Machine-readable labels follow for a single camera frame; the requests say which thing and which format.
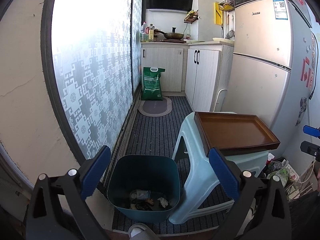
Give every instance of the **striped carpet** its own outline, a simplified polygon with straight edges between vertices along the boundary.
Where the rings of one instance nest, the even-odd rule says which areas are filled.
[[[130,136],[126,154],[146,154],[172,157],[179,130],[184,118],[192,112],[185,97],[169,97],[172,100],[171,113],[161,117],[148,117],[138,112]],[[190,172],[189,159],[178,162],[180,186],[183,187]],[[228,201],[229,198],[218,185],[199,208],[205,208]],[[166,220],[162,223],[148,224],[156,234],[178,234],[212,228],[222,223],[226,211],[188,220],[181,225],[174,225]],[[112,229],[128,231],[133,221],[115,209]]]

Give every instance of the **yellow board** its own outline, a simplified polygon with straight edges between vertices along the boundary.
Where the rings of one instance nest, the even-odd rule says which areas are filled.
[[[214,23],[215,24],[222,24],[222,11],[219,10],[219,3],[215,2],[213,4],[213,10],[214,10]]]

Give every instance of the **spice rack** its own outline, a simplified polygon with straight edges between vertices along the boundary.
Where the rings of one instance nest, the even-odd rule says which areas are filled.
[[[224,12],[231,12],[235,9],[234,0],[225,0],[222,3],[219,3],[219,9]]]
[[[194,12],[194,13],[190,13],[187,15],[187,17],[184,19],[184,23],[193,23],[196,20],[198,20],[199,16],[198,16],[198,11]]]

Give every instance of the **cabinet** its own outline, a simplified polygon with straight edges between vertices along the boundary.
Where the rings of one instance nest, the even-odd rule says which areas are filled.
[[[230,78],[233,45],[189,45],[185,93],[193,111],[219,112]]]
[[[142,47],[141,64],[165,69],[160,78],[162,91],[181,92],[183,49]]]
[[[209,112],[214,98],[213,92],[217,85],[218,68],[221,52],[218,50],[198,50],[195,92],[192,106],[195,111]]]
[[[197,49],[188,49],[188,61],[187,61],[187,76],[186,76],[186,88],[185,93],[189,101],[189,104],[192,106],[193,95],[195,93],[196,85],[196,73],[197,73]]]
[[[185,93],[194,111],[209,112],[212,108],[220,58],[218,50],[188,50]]]

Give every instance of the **label on refrigerator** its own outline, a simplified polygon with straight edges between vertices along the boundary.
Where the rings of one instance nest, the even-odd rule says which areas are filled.
[[[273,0],[273,7],[275,8],[276,20],[287,20],[287,8],[284,0]]]

